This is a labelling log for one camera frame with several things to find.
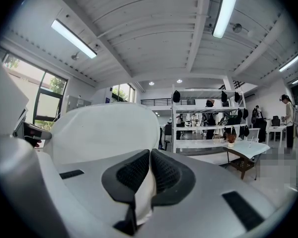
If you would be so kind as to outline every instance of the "light blue tabletop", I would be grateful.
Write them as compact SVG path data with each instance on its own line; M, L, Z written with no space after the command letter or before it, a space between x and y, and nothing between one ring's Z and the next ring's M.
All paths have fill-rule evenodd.
M227 148L245 155L248 159L251 159L258 154L266 153L266 151L270 149L266 144L246 140L235 142L233 147Z

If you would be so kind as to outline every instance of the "potted plant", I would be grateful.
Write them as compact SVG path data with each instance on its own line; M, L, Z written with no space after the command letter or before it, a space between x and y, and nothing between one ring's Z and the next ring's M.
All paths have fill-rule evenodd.
M236 140L236 134L226 133L226 139L228 141L228 147L233 147Z

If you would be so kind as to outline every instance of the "white metal shelving unit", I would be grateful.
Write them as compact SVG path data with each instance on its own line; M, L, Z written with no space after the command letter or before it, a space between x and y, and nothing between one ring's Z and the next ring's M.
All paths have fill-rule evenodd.
M171 99L174 91L177 90L180 93L181 99L221 99L222 90L221 89L175 89L173 87L173 92L171 94ZM203 139L203 140L177 140L176 132L188 131L188 130L208 130L208 129L224 129L224 128L238 128L247 125L247 120L242 121L241 124L236 125L215 125L215 126L198 126L198 127L176 127L176 116L177 114L189 114L189 113L223 113L231 112L231 114L237 113L239 108L246 109L246 103L243 92L238 92L242 97L242 102L240 106L234 101L235 92L233 90L223 90L227 94L227 99L231 100L232 107L190 107L190 106L176 106L172 100L172 150L175 153L177 148L210 148L210 147L223 147L227 146L228 142L224 139Z

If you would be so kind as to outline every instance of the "white table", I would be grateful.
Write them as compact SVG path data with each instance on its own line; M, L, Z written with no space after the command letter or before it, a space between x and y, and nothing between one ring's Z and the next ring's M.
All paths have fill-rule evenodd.
M237 170L241 171L241 179L244 178L245 172L252 167L255 166L256 169L256 164L260 158L260 154L266 153L267 150L270 149L268 145L262 144L262 143L257 143L257 142L252 142L252 141L240 141L240 142L235 142L233 147L223 147L227 151L227 161L228 163L235 167ZM234 163L230 162L228 158L228 153L235 154L239 156L242 161L239 163ZM256 162L252 160L256 155L258 155Z
M287 126L272 126L268 127L267 129L267 139L266 139L266 144L268 145L268 140L269 140L269 133L273 132L274 133L274 142L276 141L276 132L280 132L280 141L279 141L279 148L282 146L282 141L283 141L283 131L287 128Z

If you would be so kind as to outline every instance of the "green foliage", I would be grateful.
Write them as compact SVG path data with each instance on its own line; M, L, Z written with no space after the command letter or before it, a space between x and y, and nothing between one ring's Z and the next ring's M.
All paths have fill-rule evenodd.
M113 89L113 93L117 94L117 88ZM128 100L128 94L126 94L122 89L119 89L119 97L123 98L125 101Z
M6 67L12 69L12 68L17 68L19 65L20 60L18 58L15 58L13 56L8 56L7 59L5 60L4 64Z
M41 129L50 131L53 124L55 122L54 121L41 121L41 120L35 120L35 125L40 127Z
M50 86L51 86L51 90L54 93L62 94L62 91L65 86L65 81L63 81L57 77L53 77L53 78L51 78Z

